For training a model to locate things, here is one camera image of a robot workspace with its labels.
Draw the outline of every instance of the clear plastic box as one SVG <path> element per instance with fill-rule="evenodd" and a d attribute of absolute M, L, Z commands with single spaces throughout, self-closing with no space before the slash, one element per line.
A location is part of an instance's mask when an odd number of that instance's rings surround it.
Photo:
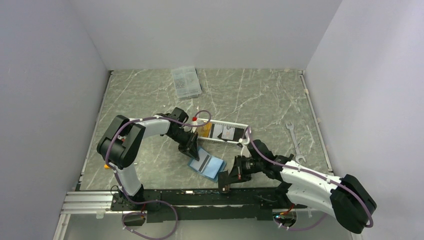
<path fill-rule="evenodd" d="M 199 96 L 202 88 L 199 77 L 194 66 L 185 66 L 171 71 L 176 97 L 179 99 L 190 99 Z"/>

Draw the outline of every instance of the metal frame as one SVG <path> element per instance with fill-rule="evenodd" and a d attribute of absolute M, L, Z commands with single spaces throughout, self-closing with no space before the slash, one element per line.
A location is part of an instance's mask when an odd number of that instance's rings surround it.
<path fill-rule="evenodd" d="M 313 122 L 315 123 L 316 131 L 318 132 L 318 138 L 319 138 L 319 142 L 321 143 L 322 151 L 324 152 L 325 162 L 327 163 L 327 166 L 328 166 L 328 172 L 334 176 L 333 168 L 331 166 L 329 155 L 327 153 L 326 144 L 324 143 L 323 135 L 321 134 L 321 130 L 320 130 L 320 125 L 318 124 L 317 116 L 315 115 L 314 106 L 312 105 L 311 97 L 309 96 L 309 90 L 306 87 L 306 82 L 304 77 L 305 71 L 300 70 L 298 73 L 299 73 L 299 78 L 303 85 L 307 102 L 310 107 L 310 112 L 312 113 L 312 118 L 313 118 Z"/>
<path fill-rule="evenodd" d="M 81 170 L 80 181 L 82 181 L 82 177 L 84 176 L 84 171 L 86 170 L 87 162 L 88 162 L 89 156 L 90 156 L 90 150 L 92 149 L 92 146 L 93 146 L 94 137 L 96 136 L 96 130 L 97 130 L 97 127 L 98 127 L 99 122 L 100 122 L 100 115 L 102 113 L 103 106 L 105 105 L 106 94 L 108 94 L 108 90 L 109 90 L 109 87 L 111 85 L 113 74 L 114 74 L 114 71 L 110 71 L 110 76 L 109 76 L 109 79 L 107 80 L 106 89 L 104 90 L 104 94 L 103 94 L 103 100 L 101 101 L 100 109 L 98 110 L 98 114 L 97 114 L 97 119 L 95 120 L 95 125 L 94 125 L 93 134 L 91 136 L 90 145 L 88 146 L 87 155 L 85 155 L 84 165 L 82 166 L 82 170 Z"/>
<path fill-rule="evenodd" d="M 112 194 L 116 193 L 117 191 L 68 191 L 60 214 L 96 214 L 101 219 L 104 214 L 129 213 L 111 211 Z"/>
<path fill-rule="evenodd" d="M 59 222 L 57 223 L 56 231 L 54 232 L 53 240 L 63 240 L 65 237 L 66 229 L 68 228 L 70 214 L 61 214 Z"/>

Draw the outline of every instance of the gray marble table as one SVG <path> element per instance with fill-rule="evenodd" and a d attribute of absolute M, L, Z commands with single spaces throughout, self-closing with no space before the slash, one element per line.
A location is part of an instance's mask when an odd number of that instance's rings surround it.
<path fill-rule="evenodd" d="M 198 69 L 202 94 L 197 98 L 176 97 L 170 69 L 116 70 L 112 72 L 100 119 L 89 150 L 81 190 L 109 190 L 116 184 L 110 169 L 96 152 L 97 144 L 116 115 L 127 118 L 170 113 L 175 107 L 190 116 L 198 109 L 212 113 L 212 119 L 247 124 L 254 139 L 261 139 L 279 155 L 295 153 L 286 122 L 294 123 L 304 166 L 327 173 L 328 166 L 314 125 L 302 82 L 294 69 Z M 199 141 L 210 154 L 231 168 L 240 148 L 227 143 Z M 189 158 L 166 136 L 152 136 L 141 143 L 136 171 L 146 189 L 216 188 L 217 183 L 187 166 Z M 256 173 L 249 182 L 233 188 L 275 187 L 276 180 Z"/>

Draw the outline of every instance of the yellow label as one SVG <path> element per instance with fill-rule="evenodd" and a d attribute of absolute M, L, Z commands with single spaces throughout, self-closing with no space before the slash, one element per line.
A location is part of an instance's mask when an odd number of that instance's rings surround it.
<path fill-rule="evenodd" d="M 196 128 L 196 132 L 198 132 L 199 137 L 207 138 L 209 136 L 209 132 L 211 132 L 212 123 L 209 122 L 204 126 L 200 126 Z"/>

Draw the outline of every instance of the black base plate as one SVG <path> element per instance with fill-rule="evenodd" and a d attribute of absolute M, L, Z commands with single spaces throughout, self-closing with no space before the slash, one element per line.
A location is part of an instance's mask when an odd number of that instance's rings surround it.
<path fill-rule="evenodd" d="M 272 221 L 271 209 L 261 208 L 258 205 L 243 206 L 175 206 L 178 220 L 218 220 L 218 219 L 257 219 Z M 148 212 L 147 223 L 162 223 L 175 220 L 175 214 L 168 206 L 160 211 Z"/>
<path fill-rule="evenodd" d="M 159 191 L 149 191 L 144 193 L 145 201 L 150 200 L 161 200 L 161 193 Z M 143 205 L 133 205 L 128 202 L 124 196 L 120 197 L 119 193 L 113 194 L 112 205 L 110 206 L 111 211 L 140 211 Z M 145 210 L 147 211 L 158 211 L 161 208 L 159 202 L 147 203 Z"/>

